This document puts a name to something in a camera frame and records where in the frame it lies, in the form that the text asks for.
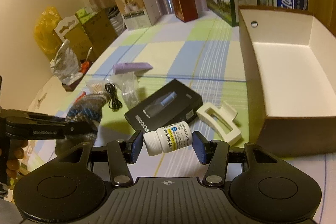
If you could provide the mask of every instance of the finger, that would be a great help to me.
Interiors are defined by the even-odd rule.
[[[17,159],[8,160],[6,165],[7,165],[7,168],[10,170],[19,170],[20,168],[20,162]]]
[[[14,156],[17,159],[23,159],[23,157],[25,156],[25,152],[23,151],[23,149],[21,147],[18,147],[14,150]]]
[[[16,179],[16,176],[17,176],[17,172],[14,171],[14,170],[10,170],[10,169],[6,169],[6,173],[7,175],[12,178],[12,179]]]
[[[21,147],[26,147],[28,146],[28,140],[23,140],[21,143]]]

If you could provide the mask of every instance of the yellow plastic bag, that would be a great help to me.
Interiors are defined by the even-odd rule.
[[[62,18],[55,7],[47,7],[35,24],[34,37],[36,43],[49,60],[55,57],[62,45],[62,40],[54,31],[61,20]]]

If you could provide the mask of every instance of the open box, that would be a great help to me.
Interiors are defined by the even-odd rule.
[[[250,142],[278,156],[336,151],[336,38],[301,10],[241,6]]]

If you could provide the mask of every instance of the medicine bottle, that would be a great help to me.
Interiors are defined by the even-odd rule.
[[[174,123],[144,133],[143,139],[149,156],[168,153],[193,143],[192,133],[186,122]]]

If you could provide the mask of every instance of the striped knitted fabric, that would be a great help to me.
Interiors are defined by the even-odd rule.
[[[76,101],[66,116],[67,122],[88,122],[92,132],[83,135],[66,136],[63,140],[56,140],[55,154],[60,155],[81,142],[94,145],[97,139],[98,125],[102,117],[102,107],[110,100],[107,92],[90,94]]]

